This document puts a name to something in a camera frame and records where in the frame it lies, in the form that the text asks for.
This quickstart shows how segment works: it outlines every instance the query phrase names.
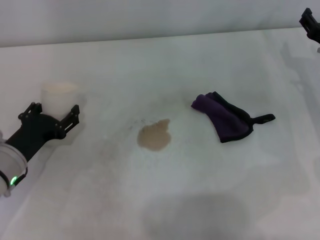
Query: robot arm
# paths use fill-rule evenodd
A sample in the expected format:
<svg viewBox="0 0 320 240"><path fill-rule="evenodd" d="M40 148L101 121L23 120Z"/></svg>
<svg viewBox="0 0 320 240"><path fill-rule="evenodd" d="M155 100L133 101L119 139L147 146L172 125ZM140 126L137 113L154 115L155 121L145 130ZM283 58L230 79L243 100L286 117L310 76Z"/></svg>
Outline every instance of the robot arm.
<svg viewBox="0 0 320 240"><path fill-rule="evenodd" d="M310 10L310 8L307 8L304 11L299 22L306 30L307 37L320 44L320 23L318 23L312 16L312 11Z"/></svg>
<svg viewBox="0 0 320 240"><path fill-rule="evenodd" d="M42 105L33 102L18 116L22 125L7 141L0 132L0 195L10 196L11 190L26 177L28 162L46 142L64 139L79 123L78 105L61 121L41 112Z"/></svg>

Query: coffee stain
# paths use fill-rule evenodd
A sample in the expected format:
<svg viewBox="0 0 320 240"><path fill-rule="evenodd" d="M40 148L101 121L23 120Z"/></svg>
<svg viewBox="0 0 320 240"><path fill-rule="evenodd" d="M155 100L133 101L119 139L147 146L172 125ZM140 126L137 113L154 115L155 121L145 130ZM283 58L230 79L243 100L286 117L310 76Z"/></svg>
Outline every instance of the coffee stain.
<svg viewBox="0 0 320 240"><path fill-rule="evenodd" d="M144 126L137 137L138 145L153 152L164 149L171 141L168 133L169 123L170 119L163 119L152 125Z"/></svg>

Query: white cup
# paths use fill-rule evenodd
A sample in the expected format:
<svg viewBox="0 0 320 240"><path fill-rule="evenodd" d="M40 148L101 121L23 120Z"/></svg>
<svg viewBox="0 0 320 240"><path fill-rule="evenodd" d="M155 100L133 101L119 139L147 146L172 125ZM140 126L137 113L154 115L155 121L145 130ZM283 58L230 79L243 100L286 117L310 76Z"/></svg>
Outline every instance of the white cup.
<svg viewBox="0 0 320 240"><path fill-rule="evenodd" d="M46 82L41 88L42 113L61 121L78 104L79 87L70 82Z"/></svg>

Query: white table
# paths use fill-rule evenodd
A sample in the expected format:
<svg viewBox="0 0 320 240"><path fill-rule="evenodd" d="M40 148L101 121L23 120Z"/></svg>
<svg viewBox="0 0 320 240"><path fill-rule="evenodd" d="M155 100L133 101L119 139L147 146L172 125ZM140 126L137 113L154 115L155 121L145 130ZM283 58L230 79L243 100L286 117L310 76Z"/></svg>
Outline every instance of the white table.
<svg viewBox="0 0 320 240"><path fill-rule="evenodd" d="M320 237L320 54L302 28L0 48L0 127L45 81L85 93L85 126L30 161L0 198L3 240L315 240ZM190 108L217 91L253 117L220 143ZM160 152L137 145L170 119Z"/></svg>

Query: purple cloth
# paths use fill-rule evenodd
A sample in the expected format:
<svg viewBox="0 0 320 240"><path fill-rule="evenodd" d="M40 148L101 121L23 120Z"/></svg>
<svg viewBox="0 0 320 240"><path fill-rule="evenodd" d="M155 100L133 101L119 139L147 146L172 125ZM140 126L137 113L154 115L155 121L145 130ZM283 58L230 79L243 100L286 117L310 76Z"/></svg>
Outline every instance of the purple cloth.
<svg viewBox="0 0 320 240"><path fill-rule="evenodd" d="M213 123L221 143L247 137L253 131L253 124L264 124L275 119L272 114L251 118L244 110L231 105L218 93L199 95L192 108L206 114Z"/></svg>

